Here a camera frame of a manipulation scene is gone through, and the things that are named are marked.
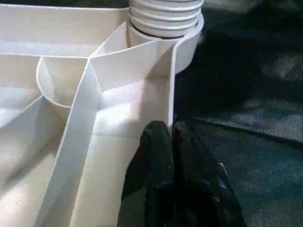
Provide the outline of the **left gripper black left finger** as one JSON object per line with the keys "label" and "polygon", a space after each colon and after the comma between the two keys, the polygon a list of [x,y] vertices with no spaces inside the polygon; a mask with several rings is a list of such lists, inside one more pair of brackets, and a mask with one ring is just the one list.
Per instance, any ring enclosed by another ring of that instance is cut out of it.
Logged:
{"label": "left gripper black left finger", "polygon": [[171,227],[173,216],[172,140],[163,121],[151,121],[125,173],[118,226]]}

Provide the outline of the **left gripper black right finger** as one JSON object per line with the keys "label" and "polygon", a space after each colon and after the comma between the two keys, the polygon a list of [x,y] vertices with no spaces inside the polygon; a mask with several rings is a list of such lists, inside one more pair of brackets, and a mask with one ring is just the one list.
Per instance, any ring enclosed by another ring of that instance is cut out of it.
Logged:
{"label": "left gripper black right finger", "polygon": [[173,156],[178,217],[183,226],[246,226],[224,165],[190,122],[174,124]]}

